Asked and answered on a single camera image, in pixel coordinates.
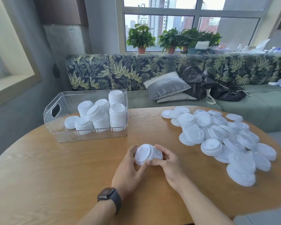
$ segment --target terracotta pot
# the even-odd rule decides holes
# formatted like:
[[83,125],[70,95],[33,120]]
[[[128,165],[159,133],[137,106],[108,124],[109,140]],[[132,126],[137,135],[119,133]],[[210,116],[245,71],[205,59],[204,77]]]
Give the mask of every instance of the terracotta pot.
[[182,52],[186,52],[188,50],[188,46],[183,46]]
[[168,49],[168,53],[169,53],[169,54],[175,53],[175,49],[176,49],[176,47],[175,47],[175,46],[172,46],[171,48]]
[[138,48],[138,53],[139,53],[139,54],[145,54],[145,53],[146,53],[146,48],[143,47],[143,46],[142,46],[142,47],[139,47],[139,48]]

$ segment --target watch strap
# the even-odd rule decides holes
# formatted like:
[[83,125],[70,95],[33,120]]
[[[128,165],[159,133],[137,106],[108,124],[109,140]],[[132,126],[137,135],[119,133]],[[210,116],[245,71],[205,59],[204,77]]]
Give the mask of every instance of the watch strap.
[[122,206],[122,199],[116,189],[112,193],[112,195],[109,197],[109,199],[113,200],[114,204],[116,205],[116,214],[118,214],[118,212],[120,211],[120,208]]

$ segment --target sofa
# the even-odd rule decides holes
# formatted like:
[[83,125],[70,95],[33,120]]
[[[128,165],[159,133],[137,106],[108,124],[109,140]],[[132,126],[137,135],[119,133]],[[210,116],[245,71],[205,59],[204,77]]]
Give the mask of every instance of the sofa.
[[[157,103],[149,101],[144,82],[176,71],[182,66],[198,66],[210,77],[232,80],[251,96],[239,102],[205,99]],[[281,87],[268,85],[281,79],[281,54],[213,55],[71,55],[66,68],[73,90],[126,89],[128,106],[133,108],[165,106],[204,106],[243,116],[265,132],[281,131]]]

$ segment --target palm leaf pattern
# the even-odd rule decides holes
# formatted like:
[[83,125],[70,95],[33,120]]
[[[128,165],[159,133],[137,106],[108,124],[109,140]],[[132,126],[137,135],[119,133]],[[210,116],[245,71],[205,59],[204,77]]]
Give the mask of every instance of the palm leaf pattern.
[[216,80],[258,85],[281,79],[281,54],[71,55],[66,59],[74,90],[145,90],[144,82],[198,66]]

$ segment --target gray throw pillow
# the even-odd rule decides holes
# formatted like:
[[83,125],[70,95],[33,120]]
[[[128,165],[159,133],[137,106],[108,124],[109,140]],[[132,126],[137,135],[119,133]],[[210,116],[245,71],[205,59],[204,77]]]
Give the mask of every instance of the gray throw pillow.
[[149,101],[178,94],[191,88],[178,76],[177,72],[169,72],[147,80],[143,84],[148,91]]
[[188,100],[196,100],[196,98],[181,92],[178,94],[163,97],[161,99],[157,99],[156,102],[165,103],[165,102],[180,102],[180,101],[188,101]]

